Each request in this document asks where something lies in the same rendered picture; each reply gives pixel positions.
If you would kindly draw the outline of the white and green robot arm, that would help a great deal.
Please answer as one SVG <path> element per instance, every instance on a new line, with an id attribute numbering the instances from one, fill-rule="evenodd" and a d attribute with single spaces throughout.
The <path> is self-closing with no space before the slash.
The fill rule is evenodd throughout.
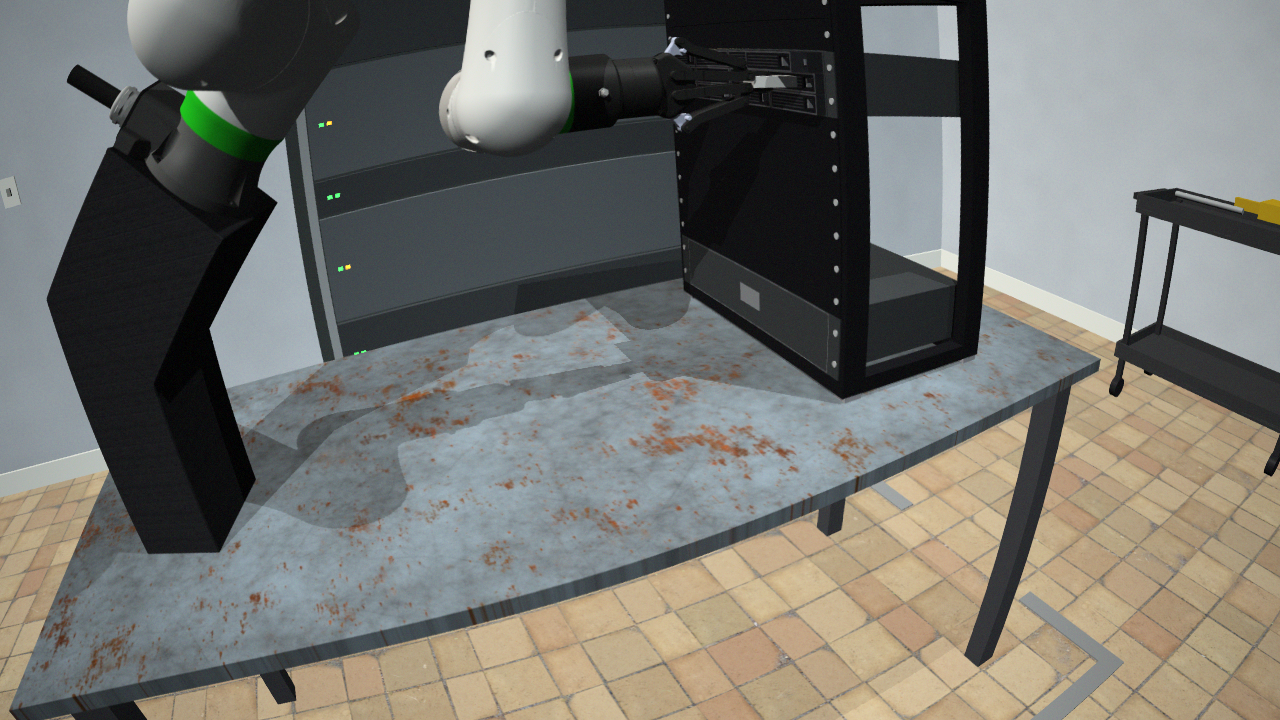
<path id="1" fill-rule="evenodd" d="M 268 156 L 357 35 L 360 15 L 351 0 L 129 0 L 127 24 L 154 85 L 119 90 L 79 65 L 67 83 L 111 109 L 120 127 L 113 147 L 143 158 L 166 190 L 242 217 Z M 620 117 L 611 56 L 568 56 L 566 0 L 471 0 L 456 74 L 439 117 L 468 152 L 518 158 Z"/>

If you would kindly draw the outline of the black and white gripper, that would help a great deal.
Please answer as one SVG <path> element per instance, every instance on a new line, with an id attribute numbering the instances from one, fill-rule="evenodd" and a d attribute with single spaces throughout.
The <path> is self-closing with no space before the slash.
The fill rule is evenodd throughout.
<path id="1" fill-rule="evenodd" d="M 621 110 L 618 119 L 637 117 L 663 117 L 675 123 L 675 129 L 691 133 L 703 122 L 749 105 L 753 92 L 781 87 L 797 87 L 797 76 L 772 76 L 771 72 L 750 72 L 748 61 L 691 44 L 684 37 L 672 37 L 666 53 L 655 56 L 614 59 L 621 85 Z M 692 70 L 675 55 L 690 55 L 716 61 L 733 70 Z M 730 64 L 728 64 L 730 63 Z M 660 76 L 659 76 L 660 73 Z M 662 78 L 662 85 L 660 85 Z M 726 85 L 695 86 L 695 79 L 742 81 Z M 753 82 L 750 82 L 753 81 Z M 691 113 L 682 113 L 695 97 L 735 94 L 719 102 Z M 660 101 L 662 97 L 662 101 Z"/>

